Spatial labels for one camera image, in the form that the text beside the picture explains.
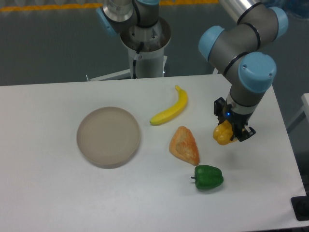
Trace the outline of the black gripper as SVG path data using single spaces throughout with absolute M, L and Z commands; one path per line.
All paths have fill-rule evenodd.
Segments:
M 217 117 L 218 123 L 222 124 L 226 119 L 232 125 L 232 130 L 235 131 L 232 141 L 243 142 L 256 134 L 252 127 L 245 127 L 253 112 L 253 106 L 242 106 L 234 101 L 225 102 L 222 97 L 214 101 L 214 115 Z

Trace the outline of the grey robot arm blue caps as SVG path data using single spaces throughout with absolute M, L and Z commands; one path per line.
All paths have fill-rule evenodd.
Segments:
M 244 141 L 255 134 L 248 121 L 277 73 L 274 60 L 259 49 L 287 31 L 288 18 L 281 8 L 267 8 L 259 0 L 223 0 L 221 5 L 236 26 L 209 28 L 198 49 L 231 84 L 228 96 L 214 102 L 218 124 L 228 129 L 228 141 Z M 131 78 L 163 76 L 163 53 L 171 31 L 159 16 L 159 1 L 105 0 L 96 13 L 109 35 L 121 36 Z

